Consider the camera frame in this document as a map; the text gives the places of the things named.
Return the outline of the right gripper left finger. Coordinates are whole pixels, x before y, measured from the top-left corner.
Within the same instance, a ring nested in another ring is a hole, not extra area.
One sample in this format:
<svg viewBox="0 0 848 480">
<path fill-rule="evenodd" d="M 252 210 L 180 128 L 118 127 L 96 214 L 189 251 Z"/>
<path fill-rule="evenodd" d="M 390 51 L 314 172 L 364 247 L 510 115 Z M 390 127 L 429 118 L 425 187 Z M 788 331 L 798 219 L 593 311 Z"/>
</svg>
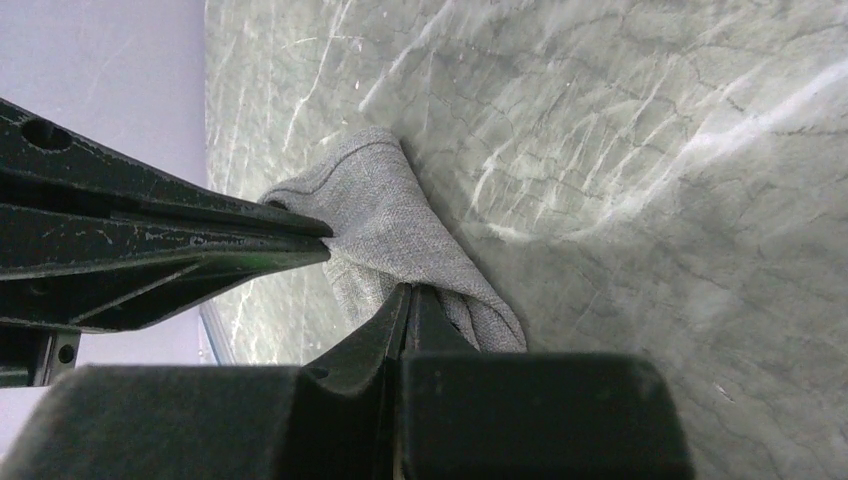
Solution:
<svg viewBox="0 0 848 480">
<path fill-rule="evenodd" d="M 301 366 L 86 366 L 37 405 L 5 479 L 393 479 L 412 289 Z"/>
</svg>

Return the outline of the grey cloth napkin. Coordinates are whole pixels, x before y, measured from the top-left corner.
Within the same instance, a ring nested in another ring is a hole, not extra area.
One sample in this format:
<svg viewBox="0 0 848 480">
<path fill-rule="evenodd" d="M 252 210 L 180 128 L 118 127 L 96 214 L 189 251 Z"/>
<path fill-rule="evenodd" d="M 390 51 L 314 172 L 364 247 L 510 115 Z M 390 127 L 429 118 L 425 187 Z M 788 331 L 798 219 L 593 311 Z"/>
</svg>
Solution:
<svg viewBox="0 0 848 480">
<path fill-rule="evenodd" d="M 527 352 L 516 314 L 432 210 L 389 130 L 346 137 L 259 201 L 331 228 L 323 271 L 349 328 L 370 319 L 396 286 L 424 285 L 475 349 Z"/>
</svg>

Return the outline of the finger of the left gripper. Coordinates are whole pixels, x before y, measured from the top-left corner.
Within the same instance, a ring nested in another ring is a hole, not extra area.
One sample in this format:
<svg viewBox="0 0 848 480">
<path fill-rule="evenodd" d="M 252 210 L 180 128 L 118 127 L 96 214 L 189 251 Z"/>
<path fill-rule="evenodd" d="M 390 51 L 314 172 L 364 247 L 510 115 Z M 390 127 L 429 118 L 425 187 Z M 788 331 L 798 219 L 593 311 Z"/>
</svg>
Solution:
<svg viewBox="0 0 848 480">
<path fill-rule="evenodd" d="M 1 201 L 209 231 L 314 238 L 332 233 L 320 220 L 197 186 L 7 100 L 1 102 Z"/>
</svg>

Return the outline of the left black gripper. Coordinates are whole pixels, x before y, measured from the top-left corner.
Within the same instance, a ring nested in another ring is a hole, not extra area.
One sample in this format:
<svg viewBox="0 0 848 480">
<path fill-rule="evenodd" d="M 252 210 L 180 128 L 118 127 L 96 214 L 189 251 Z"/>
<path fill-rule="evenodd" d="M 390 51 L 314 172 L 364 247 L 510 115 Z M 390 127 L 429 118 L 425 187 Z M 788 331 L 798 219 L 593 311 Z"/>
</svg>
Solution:
<svg viewBox="0 0 848 480">
<path fill-rule="evenodd" d="M 3 205 L 1 387 L 46 387 L 73 370 L 74 331 L 143 329 L 248 281 L 328 260 L 326 224 L 259 210 L 271 219 L 203 224 Z"/>
</svg>

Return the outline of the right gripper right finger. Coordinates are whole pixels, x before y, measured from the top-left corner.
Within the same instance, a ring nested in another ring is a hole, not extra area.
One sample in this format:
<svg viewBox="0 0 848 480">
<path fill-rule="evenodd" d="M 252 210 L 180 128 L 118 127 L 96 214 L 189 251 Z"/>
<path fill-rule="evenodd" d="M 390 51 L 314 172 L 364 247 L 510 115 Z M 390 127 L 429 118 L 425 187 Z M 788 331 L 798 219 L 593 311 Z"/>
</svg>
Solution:
<svg viewBox="0 0 848 480">
<path fill-rule="evenodd" d="M 483 353 L 412 291 L 399 374 L 409 479 L 691 479 L 669 388 L 610 353 Z"/>
</svg>

